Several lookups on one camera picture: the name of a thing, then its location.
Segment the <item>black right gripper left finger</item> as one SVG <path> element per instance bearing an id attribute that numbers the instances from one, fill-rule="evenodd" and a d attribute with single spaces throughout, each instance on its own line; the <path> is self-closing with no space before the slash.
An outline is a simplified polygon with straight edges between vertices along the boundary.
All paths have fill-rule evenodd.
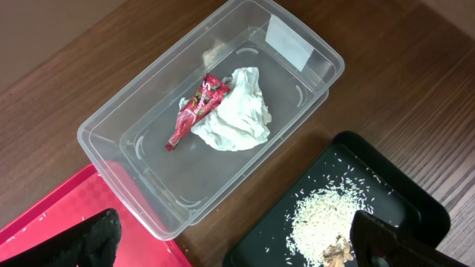
<path id="1" fill-rule="evenodd" d="M 2 261 L 1 267 L 112 267 L 121 236 L 119 214 L 107 208 Z"/>

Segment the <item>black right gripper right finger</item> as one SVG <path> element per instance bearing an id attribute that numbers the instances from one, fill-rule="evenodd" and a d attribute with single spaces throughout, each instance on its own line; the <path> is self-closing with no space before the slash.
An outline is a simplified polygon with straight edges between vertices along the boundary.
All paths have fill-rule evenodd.
<path id="1" fill-rule="evenodd" d="M 359 267 L 467 267 L 366 211 L 355 213 L 350 241 Z"/>

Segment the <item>red plastic tray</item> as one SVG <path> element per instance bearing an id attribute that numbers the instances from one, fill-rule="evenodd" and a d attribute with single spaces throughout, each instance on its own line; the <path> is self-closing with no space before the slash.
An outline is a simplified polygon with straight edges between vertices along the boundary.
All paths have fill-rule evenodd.
<path id="1" fill-rule="evenodd" d="M 105 210 L 118 211 L 122 236 L 115 267 L 190 267 L 173 241 L 153 237 L 88 165 L 1 230 L 1 260 L 22 253 Z"/>

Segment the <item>white napkin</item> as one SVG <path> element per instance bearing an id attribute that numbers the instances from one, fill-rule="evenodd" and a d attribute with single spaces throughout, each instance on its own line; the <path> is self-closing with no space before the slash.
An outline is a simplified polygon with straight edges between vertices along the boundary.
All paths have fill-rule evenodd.
<path id="1" fill-rule="evenodd" d="M 258 84 L 256 67 L 241 67 L 229 78 L 231 92 L 191 128 L 218 151 L 244 151 L 268 141 L 272 121 Z"/>

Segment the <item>red snack wrapper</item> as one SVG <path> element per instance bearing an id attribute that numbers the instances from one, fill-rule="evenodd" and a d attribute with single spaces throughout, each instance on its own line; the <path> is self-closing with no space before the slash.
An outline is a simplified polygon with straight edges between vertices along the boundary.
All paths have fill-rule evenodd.
<path id="1" fill-rule="evenodd" d="M 230 92 L 228 85 L 207 73 L 195 95 L 179 110 L 174 133 L 166 143 L 166 150 L 173 151 L 191 128 L 219 106 Z"/>

